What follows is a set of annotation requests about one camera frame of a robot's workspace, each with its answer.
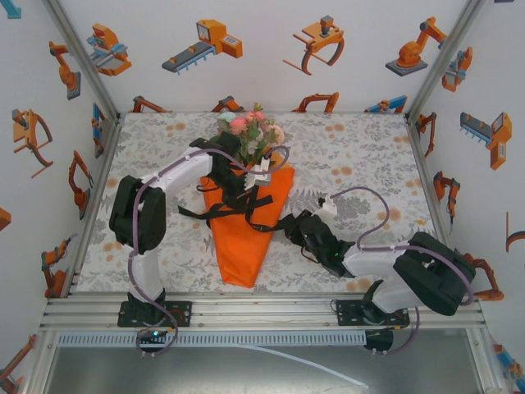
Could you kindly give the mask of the aluminium frame leg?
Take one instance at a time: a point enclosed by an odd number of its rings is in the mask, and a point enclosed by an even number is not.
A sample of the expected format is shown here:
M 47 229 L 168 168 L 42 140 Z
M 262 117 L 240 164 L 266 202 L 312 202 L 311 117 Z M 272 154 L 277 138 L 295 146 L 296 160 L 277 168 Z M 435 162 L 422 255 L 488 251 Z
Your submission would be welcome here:
M 57 334 L 53 331 L 40 332 L 37 336 L 35 353 L 32 356 L 23 394 L 44 394 L 53 368 L 57 351 Z
M 491 336 L 486 328 L 466 330 L 472 353 L 475 375 L 481 394 L 508 394 L 506 381 L 495 355 Z

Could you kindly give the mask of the aluminium side rail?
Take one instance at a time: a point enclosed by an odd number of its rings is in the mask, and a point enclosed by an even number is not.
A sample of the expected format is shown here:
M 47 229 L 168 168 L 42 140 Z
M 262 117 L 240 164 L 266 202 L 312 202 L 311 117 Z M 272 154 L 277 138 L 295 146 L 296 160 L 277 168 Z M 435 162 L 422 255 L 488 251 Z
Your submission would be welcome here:
M 408 191 L 412 199 L 409 201 L 410 207 L 402 209 L 404 221 L 410 221 L 410 226 L 414 231 L 429 231 L 438 241 L 453 249 L 450 236 L 446 232 L 445 224 L 441 219 L 440 205 L 431 183 L 430 173 L 425 163 L 418 133 L 413 123 L 409 122 L 406 116 L 404 116 L 404 120 L 407 136 L 403 137 L 402 140 L 405 144 L 410 144 L 415 166 L 418 170 L 418 178 L 407 179 L 405 182 L 404 190 Z M 413 205 L 416 199 L 421 199 L 422 197 L 425 198 L 428 213 L 417 213 Z
M 62 287 L 61 298 L 67 298 L 71 292 L 71 287 L 73 286 L 73 281 L 81 273 L 81 269 L 84 265 L 85 256 L 89 248 L 89 243 L 91 236 L 93 235 L 94 226 L 98 216 L 98 210 L 103 198 L 103 193 L 106 188 L 106 182 L 108 178 L 108 173 L 110 172 L 112 160 L 116 152 L 116 147 L 118 145 L 118 140 L 120 137 L 122 128 L 122 119 L 116 121 L 115 125 L 110 129 L 111 134 L 109 135 L 108 144 L 103 155 L 103 165 L 99 173 L 97 183 L 94 187 L 94 194 L 92 196 L 92 201 L 87 210 L 86 220 L 84 223 L 83 231 L 81 238 L 78 244 L 78 248 L 75 254 L 75 258 L 70 264 L 67 273 L 64 285 Z

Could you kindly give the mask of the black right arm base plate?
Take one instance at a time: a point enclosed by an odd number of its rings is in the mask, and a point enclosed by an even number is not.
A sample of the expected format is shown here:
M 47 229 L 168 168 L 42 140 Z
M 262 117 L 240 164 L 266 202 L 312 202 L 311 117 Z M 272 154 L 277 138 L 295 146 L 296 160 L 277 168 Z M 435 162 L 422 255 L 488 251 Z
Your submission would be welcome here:
M 362 300 L 336 300 L 336 317 L 340 326 L 406 328 L 410 324 L 407 313 L 396 311 L 388 314 Z

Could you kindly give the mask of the floral patterned tablecloth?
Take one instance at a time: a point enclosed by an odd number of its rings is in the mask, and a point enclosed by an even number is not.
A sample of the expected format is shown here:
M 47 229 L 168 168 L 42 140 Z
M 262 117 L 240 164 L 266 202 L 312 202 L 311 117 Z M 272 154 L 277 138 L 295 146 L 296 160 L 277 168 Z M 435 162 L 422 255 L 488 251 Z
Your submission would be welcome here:
M 414 231 L 403 208 L 412 199 L 407 179 L 418 178 L 404 118 L 400 115 L 275 115 L 290 148 L 294 181 L 286 213 L 314 210 L 324 195 L 335 195 L 338 213 L 331 231 L 346 241 L 384 245 L 407 240 Z M 197 138 L 218 131 L 217 114 L 130 113 L 124 120 L 93 235 L 76 288 L 83 292 L 126 292 L 128 251 L 108 226 L 119 181 L 164 168 Z M 212 232 L 201 221 L 179 214 L 178 207 L 200 213 L 203 193 L 191 186 L 167 206 L 167 232 L 159 253 L 162 283 L 170 292 L 240 293 L 241 286 L 222 281 Z M 413 202 L 428 213 L 425 198 Z

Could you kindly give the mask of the orange wrapping paper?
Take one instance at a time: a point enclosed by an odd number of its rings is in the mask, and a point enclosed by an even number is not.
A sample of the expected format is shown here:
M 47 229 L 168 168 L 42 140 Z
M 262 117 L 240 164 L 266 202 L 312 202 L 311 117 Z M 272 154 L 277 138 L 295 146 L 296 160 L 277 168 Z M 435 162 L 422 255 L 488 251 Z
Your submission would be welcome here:
M 271 174 L 269 186 L 258 188 L 258 199 L 270 195 L 273 203 L 256 208 L 251 221 L 270 227 L 281 217 L 294 181 L 294 169 L 288 163 Z M 218 267 L 226 284 L 254 286 L 272 239 L 271 232 L 255 231 L 243 215 L 215 218 L 210 222 Z

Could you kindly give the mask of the controller board with green light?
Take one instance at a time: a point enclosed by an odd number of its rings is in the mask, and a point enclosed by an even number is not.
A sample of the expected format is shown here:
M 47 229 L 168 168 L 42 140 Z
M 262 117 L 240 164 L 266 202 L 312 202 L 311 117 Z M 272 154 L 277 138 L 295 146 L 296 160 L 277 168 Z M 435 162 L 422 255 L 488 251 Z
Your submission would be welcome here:
M 146 353 L 160 351 L 167 344 L 167 331 L 151 328 L 141 330 L 137 335 L 138 346 Z

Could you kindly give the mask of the aluminium frame post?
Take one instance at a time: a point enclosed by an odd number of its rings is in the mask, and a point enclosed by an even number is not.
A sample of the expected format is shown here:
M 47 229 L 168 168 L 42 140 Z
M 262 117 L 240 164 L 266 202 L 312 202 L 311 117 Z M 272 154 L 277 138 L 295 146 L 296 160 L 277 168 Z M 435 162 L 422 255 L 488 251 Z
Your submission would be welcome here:
M 114 122 L 118 123 L 120 113 L 116 109 L 109 92 L 103 84 L 99 73 L 93 63 L 90 61 L 88 52 L 80 41 L 80 36 L 77 34 L 75 27 L 72 25 L 69 17 L 65 13 L 60 0 L 40 0 L 45 6 L 49 16 L 52 18 L 54 25 L 59 30 L 61 36 L 66 42 L 66 46 L 70 49 L 76 59 L 80 70 L 85 75 L 91 88 L 93 89 L 97 99 L 99 100 L 105 114 Z
M 440 54 L 431 66 L 427 78 L 424 80 L 421 89 L 418 91 L 408 111 L 408 123 L 414 123 L 417 120 L 427 100 L 430 98 L 435 87 L 437 87 L 441 77 L 445 74 L 445 70 L 450 64 L 452 57 L 458 52 L 459 45 L 487 3 L 488 0 L 467 0 L 466 5 L 459 14 L 457 21 L 442 46 Z

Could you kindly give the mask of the aluminium frame rail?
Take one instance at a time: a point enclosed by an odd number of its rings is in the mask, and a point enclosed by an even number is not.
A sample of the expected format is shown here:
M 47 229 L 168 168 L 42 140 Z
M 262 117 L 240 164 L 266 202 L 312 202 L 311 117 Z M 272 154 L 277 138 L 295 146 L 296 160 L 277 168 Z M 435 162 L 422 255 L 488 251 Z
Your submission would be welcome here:
M 76 293 L 50 300 L 39 329 L 50 331 L 116 329 L 123 293 Z M 171 300 L 190 300 L 190 330 L 313 330 L 337 329 L 334 298 L 352 295 L 176 295 Z

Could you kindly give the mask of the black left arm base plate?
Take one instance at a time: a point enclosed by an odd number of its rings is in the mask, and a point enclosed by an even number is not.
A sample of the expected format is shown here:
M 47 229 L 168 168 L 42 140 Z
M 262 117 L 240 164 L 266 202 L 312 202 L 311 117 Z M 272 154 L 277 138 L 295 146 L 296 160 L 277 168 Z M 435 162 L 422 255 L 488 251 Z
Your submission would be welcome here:
M 166 301 L 164 308 L 176 320 L 179 327 L 190 325 L 192 314 L 190 301 Z M 173 327 L 167 315 L 155 306 L 139 302 L 124 301 L 117 316 L 116 325 L 120 328 Z

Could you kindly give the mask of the artificial flower bunch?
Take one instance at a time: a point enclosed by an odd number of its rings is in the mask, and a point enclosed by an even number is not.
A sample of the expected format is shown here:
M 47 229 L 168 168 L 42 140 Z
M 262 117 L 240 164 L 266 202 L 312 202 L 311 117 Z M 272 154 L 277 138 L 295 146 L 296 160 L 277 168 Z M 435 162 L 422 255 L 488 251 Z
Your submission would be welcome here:
M 266 117 L 260 103 L 255 103 L 247 112 L 221 112 L 218 127 L 220 132 L 239 138 L 240 148 L 235 158 L 245 166 L 258 164 L 270 148 L 285 142 L 284 131 L 274 119 Z

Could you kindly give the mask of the black printed ribbon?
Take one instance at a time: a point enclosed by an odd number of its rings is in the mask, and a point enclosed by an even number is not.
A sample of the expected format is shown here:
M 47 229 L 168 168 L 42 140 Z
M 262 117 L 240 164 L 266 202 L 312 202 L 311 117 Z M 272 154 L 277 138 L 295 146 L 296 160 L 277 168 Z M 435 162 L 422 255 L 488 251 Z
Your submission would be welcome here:
M 265 224 L 255 223 L 251 221 L 256 208 L 262 208 L 263 206 L 266 206 L 272 203 L 273 203 L 273 198 L 270 195 L 268 195 L 261 199 L 257 198 L 257 200 L 254 203 L 252 203 L 248 208 L 243 207 L 241 205 L 241 200 L 240 200 L 240 210 L 237 212 L 231 211 L 229 209 L 224 209 L 225 205 L 223 203 L 214 204 L 205 213 L 194 213 L 181 206 L 178 207 L 178 211 L 183 216 L 198 219 L 198 220 L 204 220 L 208 226 L 210 226 L 211 220 L 215 218 L 224 218 L 224 217 L 228 217 L 232 215 L 243 215 L 245 221 L 255 231 L 266 233 L 266 232 L 272 232 L 272 231 L 285 230 L 286 228 L 283 227 L 282 219 L 279 220 L 276 223 L 276 225 L 272 227 L 265 225 Z

